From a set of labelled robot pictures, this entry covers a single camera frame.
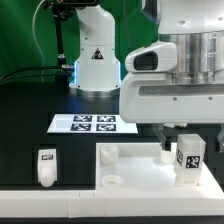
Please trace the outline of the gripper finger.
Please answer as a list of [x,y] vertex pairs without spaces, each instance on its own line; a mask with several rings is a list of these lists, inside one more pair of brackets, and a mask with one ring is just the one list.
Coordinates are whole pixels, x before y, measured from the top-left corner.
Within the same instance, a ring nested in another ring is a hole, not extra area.
[[224,123],[220,125],[221,130],[217,135],[217,150],[219,153],[224,153]]
[[164,134],[164,125],[163,124],[154,124],[153,125],[153,131],[157,138],[159,139],[161,143],[161,147],[165,148],[166,143],[166,135]]

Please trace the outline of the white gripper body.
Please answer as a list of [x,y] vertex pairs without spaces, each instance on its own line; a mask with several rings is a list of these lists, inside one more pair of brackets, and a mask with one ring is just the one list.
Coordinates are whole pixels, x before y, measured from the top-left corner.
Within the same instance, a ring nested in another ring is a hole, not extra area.
[[166,73],[129,73],[119,113],[127,123],[224,123],[224,85],[177,85]]

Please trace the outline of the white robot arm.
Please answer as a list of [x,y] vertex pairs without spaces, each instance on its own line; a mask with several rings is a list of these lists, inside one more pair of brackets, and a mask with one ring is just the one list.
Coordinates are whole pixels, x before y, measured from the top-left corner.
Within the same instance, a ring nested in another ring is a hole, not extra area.
[[224,148],[224,0],[142,0],[117,110],[143,135],[220,125]]

